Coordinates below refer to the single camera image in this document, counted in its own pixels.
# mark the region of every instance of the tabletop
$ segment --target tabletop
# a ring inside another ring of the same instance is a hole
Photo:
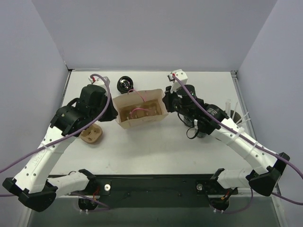
[[[120,95],[116,88],[122,76],[134,81],[136,90],[150,90],[171,85],[165,71],[92,71],[73,70],[70,74],[62,105],[79,97],[89,84],[88,76],[107,76],[112,97]],[[187,72],[187,84],[196,88],[197,97],[206,103],[225,109],[227,99],[232,109],[239,101],[230,72]],[[240,104],[237,112],[243,116]],[[77,138],[61,156],[51,171],[65,175],[70,171],[87,169],[95,175],[136,174],[211,174],[218,168],[249,167],[236,152],[225,144],[206,136],[189,140],[187,127],[170,113],[161,122],[153,122],[124,130],[116,121],[97,122],[103,136],[97,144],[89,145]]]

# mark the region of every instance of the gray wall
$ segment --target gray wall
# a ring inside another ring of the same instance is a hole
[[[239,70],[239,83],[258,140],[286,152],[303,170],[303,2],[278,0]],[[282,194],[303,202],[301,178],[290,167]],[[290,226],[302,226],[303,207],[284,202]]]
[[[0,21],[1,169],[38,147],[68,72],[30,0],[2,0]],[[0,183],[21,166],[0,174]],[[12,197],[0,202],[0,226],[16,226],[23,206]]]
[[[70,69],[240,67],[276,0],[33,0]]]

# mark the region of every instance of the pink string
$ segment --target pink string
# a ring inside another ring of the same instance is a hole
[[[135,108],[135,109],[133,109],[133,110],[131,111],[131,113],[130,113],[131,118],[133,118],[133,113],[134,113],[135,111],[137,111],[137,110],[150,111],[150,110],[148,110],[148,109],[143,109],[143,108]]]
[[[127,93],[130,93],[131,91],[136,92],[143,100],[143,102],[146,102],[145,99],[142,97],[142,95],[140,95],[140,93],[138,91],[136,91],[135,89],[130,89]]]

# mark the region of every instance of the screw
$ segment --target screw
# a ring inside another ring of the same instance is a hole
[[[109,184],[106,184],[106,185],[104,186],[104,190],[105,190],[106,192],[109,192],[109,190],[110,190],[110,185],[109,185]]]
[[[197,184],[197,190],[202,191],[203,185],[201,183]]]

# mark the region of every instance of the open box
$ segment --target open box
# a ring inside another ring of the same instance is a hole
[[[138,93],[123,94],[113,99],[114,107],[118,111],[116,121],[124,129],[148,122],[159,122],[169,114],[162,101],[164,97],[162,89],[138,91]]]

